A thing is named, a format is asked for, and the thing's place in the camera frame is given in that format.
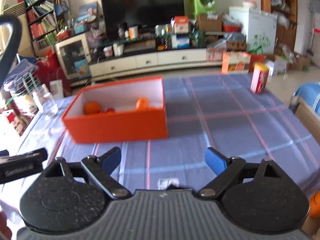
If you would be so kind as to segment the orange fruit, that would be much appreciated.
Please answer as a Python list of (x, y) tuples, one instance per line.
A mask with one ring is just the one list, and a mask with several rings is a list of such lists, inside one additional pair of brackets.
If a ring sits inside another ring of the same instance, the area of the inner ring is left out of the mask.
[(320, 191), (314, 193), (309, 199), (311, 219), (320, 219)]
[(101, 106), (99, 103), (91, 101), (84, 105), (83, 107), (84, 114), (97, 114), (101, 112)]
[(139, 98), (136, 102), (136, 110), (143, 111), (148, 109), (150, 106), (149, 100), (147, 98)]

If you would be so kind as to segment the blue plaid tablecloth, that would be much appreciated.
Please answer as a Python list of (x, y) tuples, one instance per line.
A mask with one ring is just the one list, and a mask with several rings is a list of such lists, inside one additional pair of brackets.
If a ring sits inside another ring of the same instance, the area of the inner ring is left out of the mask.
[(248, 75), (209, 75), (164, 80), (169, 136), (120, 142), (114, 179), (127, 189), (194, 189), (214, 178), (206, 148), (249, 163), (273, 159), (301, 189), (319, 190), (319, 144), (271, 92), (250, 92)]

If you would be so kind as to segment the orange cardboard box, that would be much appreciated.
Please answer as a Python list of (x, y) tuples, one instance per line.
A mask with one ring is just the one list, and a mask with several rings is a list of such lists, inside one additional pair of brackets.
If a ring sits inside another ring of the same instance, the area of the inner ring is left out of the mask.
[[(139, 98), (150, 106), (136, 110)], [(84, 114), (88, 102), (101, 112)], [(114, 108), (115, 114), (106, 114)], [(83, 88), (61, 117), (72, 139), (81, 144), (165, 139), (168, 136), (163, 79), (160, 76), (121, 80)]]

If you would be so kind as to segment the clear glass jar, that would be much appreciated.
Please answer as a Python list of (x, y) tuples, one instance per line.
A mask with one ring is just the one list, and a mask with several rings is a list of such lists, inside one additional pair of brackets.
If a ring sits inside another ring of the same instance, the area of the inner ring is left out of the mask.
[(42, 84), (32, 91), (33, 100), (39, 111), (45, 116), (55, 116), (59, 110), (53, 95), (45, 84)]

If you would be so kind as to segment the red can yellow lid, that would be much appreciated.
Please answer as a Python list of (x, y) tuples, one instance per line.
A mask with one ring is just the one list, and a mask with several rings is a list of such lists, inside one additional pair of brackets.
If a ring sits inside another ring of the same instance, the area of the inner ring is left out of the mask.
[(250, 90), (254, 94), (261, 94), (267, 84), (269, 74), (269, 68), (267, 65), (261, 62), (257, 62), (254, 65), (252, 82), (250, 86)]

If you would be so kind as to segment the red shopping bag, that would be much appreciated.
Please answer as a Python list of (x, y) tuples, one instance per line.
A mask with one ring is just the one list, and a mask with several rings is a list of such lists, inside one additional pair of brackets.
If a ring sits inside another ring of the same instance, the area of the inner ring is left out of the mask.
[(48, 51), (45, 57), (37, 59), (38, 70), (35, 72), (40, 83), (45, 84), (53, 95), (58, 94), (58, 90), (64, 97), (72, 94), (72, 89), (63, 69), (60, 66), (56, 53)]

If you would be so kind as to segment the orange printed carton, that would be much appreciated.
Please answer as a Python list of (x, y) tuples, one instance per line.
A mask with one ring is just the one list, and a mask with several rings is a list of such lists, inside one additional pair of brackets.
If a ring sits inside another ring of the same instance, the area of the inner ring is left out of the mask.
[(248, 73), (251, 56), (246, 52), (224, 52), (222, 56), (222, 74)]

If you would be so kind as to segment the white tv cabinet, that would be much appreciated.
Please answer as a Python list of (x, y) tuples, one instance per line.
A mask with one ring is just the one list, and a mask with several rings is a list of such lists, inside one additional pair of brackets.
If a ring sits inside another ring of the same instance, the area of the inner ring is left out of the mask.
[(207, 48), (152, 50), (91, 62), (89, 71), (94, 81), (100, 81), (166, 70), (222, 66), (221, 60), (213, 61), (209, 57)]

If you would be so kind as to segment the white glass door cabinet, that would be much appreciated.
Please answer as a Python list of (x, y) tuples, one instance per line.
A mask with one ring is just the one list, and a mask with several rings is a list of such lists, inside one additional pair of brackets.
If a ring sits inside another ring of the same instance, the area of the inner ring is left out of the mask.
[(54, 45), (57, 59), (67, 80), (90, 78), (92, 61), (87, 42), (89, 32), (81, 33)]

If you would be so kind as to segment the beige standing air conditioner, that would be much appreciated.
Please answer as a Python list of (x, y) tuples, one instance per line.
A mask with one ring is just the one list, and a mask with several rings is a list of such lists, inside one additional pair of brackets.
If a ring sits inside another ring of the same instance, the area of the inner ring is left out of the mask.
[[(4, 9), (2, 15), (10, 15), (15, 16), (19, 19), (21, 23), (21, 40), (18, 48), (18, 54), (22, 57), (34, 57), (33, 45), (31, 42), (31, 37), (29, 34), (28, 21), (27, 21), (27, 13), (25, 10), (25, 3), (20, 2), (16, 5), (10, 6), (7, 9)], [(17, 28), (14, 26), (14, 29), (11, 29), (11, 26), (2, 25), (1, 26), (1, 42), (2, 46), (5, 48), (12, 31), (15, 33)]]

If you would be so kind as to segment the white small fridge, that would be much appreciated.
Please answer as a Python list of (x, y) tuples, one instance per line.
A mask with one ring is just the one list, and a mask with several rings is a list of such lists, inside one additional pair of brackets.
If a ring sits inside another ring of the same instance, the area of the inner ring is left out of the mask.
[(246, 7), (229, 7), (229, 16), (241, 23), (250, 54), (273, 54), (276, 44), (277, 15)]

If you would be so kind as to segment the brown cardboard box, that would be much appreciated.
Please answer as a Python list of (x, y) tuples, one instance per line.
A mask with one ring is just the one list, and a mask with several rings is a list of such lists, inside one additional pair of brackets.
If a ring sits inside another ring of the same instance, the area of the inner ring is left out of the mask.
[(196, 22), (199, 30), (222, 31), (222, 16), (216, 15), (214, 18), (208, 18), (208, 15), (197, 15)]

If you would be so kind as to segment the red white medicine box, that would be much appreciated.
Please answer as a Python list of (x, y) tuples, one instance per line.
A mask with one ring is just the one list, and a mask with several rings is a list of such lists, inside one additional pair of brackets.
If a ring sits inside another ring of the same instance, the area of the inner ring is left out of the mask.
[(171, 26), (175, 34), (189, 33), (189, 18), (187, 16), (175, 16), (171, 19)]

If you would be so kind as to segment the black flat television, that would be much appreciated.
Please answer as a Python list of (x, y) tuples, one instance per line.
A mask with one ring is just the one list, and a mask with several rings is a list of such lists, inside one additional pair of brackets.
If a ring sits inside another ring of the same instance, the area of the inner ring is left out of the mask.
[(106, 34), (119, 38), (120, 27), (153, 29), (167, 24), (175, 16), (184, 16), (184, 0), (101, 0)]

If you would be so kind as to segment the wooden display shelf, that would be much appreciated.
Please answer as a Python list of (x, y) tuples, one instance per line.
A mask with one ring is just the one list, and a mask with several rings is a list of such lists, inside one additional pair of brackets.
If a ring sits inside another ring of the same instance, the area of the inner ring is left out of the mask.
[(297, 33), (297, 0), (261, 0), (261, 9), (278, 16), (276, 46), (287, 45), (294, 50)]

